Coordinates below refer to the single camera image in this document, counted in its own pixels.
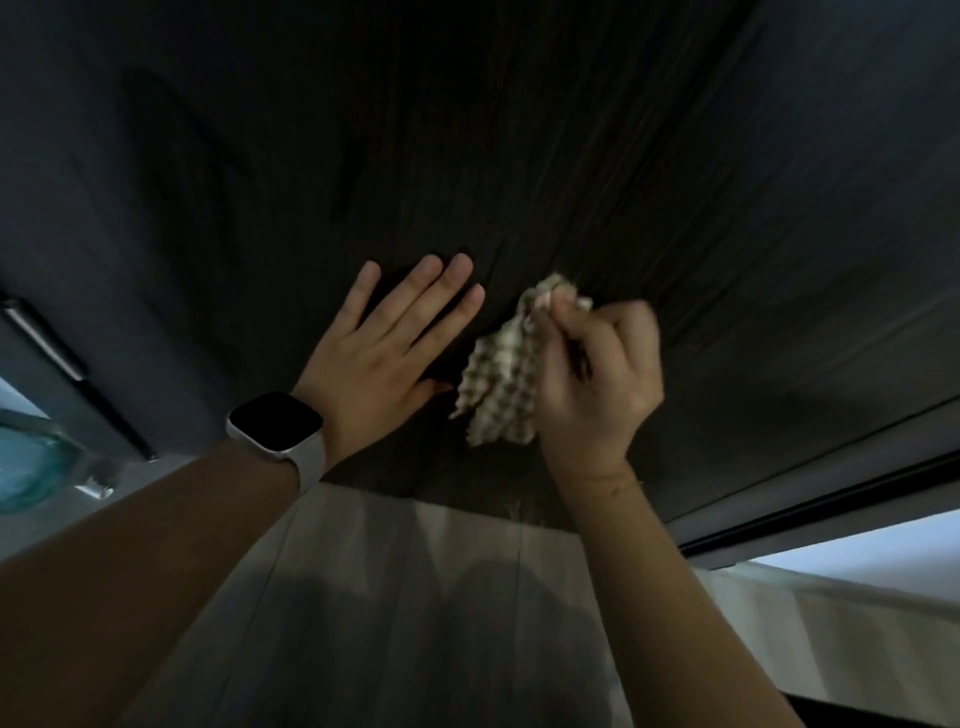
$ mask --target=cloth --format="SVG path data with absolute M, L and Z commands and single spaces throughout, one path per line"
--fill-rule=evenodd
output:
M 554 273 L 528 288 L 516 304 L 516 315 L 499 331 L 481 336 L 457 387 L 452 420 L 473 409 L 467 428 L 471 447 L 504 439 L 527 445 L 537 434 L 534 408 L 540 373 L 540 338 L 533 318 L 535 310 L 548 309 L 554 290 L 576 288 Z M 589 311 L 593 301 L 577 298 L 577 306 Z

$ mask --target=hand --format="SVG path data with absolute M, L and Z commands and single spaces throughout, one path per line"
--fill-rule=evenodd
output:
M 643 301 L 587 313 L 558 289 L 544 337 L 537 427 L 547 466 L 561 493 L 631 473 L 627 448 L 636 429 L 663 401 L 660 332 Z M 574 374 L 566 337 L 581 342 L 589 376 Z
M 473 285 L 453 311 L 420 335 L 472 271 L 466 255 L 455 255 L 446 270 L 438 257 L 428 255 L 361 325 L 380 280 L 380 267 L 364 264 L 292 393 L 324 418 L 328 470 L 393 432 L 434 395 L 453 389 L 445 382 L 418 380 L 476 316 L 483 286 Z

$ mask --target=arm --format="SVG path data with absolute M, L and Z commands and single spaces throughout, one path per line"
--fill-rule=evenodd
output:
M 579 527 L 634 722 L 801 728 L 674 546 L 627 463 L 636 429 L 663 399 L 653 311 L 631 302 L 587 314 L 561 295 L 540 326 L 543 453 Z M 583 345 L 588 380 L 573 374 L 564 335 Z
M 364 266 L 294 389 L 324 416 L 328 467 L 449 388 L 418 379 L 483 289 L 420 334 L 471 271 L 429 255 L 360 325 L 380 275 Z M 111 722 L 298 489 L 293 465 L 224 442 L 0 564 L 0 725 Z

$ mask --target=white watch strap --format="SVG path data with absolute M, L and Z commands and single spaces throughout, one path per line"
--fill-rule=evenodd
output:
M 320 482 L 326 470 L 323 431 L 318 430 L 295 448 L 287 450 L 286 457 L 297 466 L 300 473 L 300 494 L 303 495 L 307 489 Z

